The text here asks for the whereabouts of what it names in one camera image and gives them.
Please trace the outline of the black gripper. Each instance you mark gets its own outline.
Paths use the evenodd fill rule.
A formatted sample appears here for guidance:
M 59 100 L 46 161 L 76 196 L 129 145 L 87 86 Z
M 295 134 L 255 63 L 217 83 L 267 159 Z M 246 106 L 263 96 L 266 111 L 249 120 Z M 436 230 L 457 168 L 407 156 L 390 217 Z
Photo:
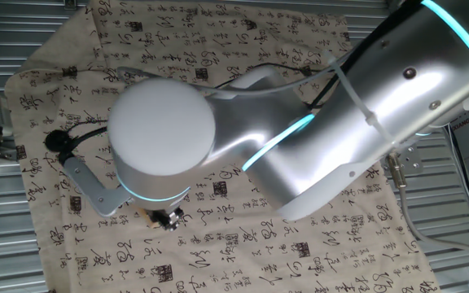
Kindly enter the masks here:
M 148 219 L 150 220 L 150 228 L 161 228 L 168 231 L 174 231 L 179 226 L 179 221 L 184 216 L 184 212 L 180 207 L 172 207 L 158 210 L 148 210 Z

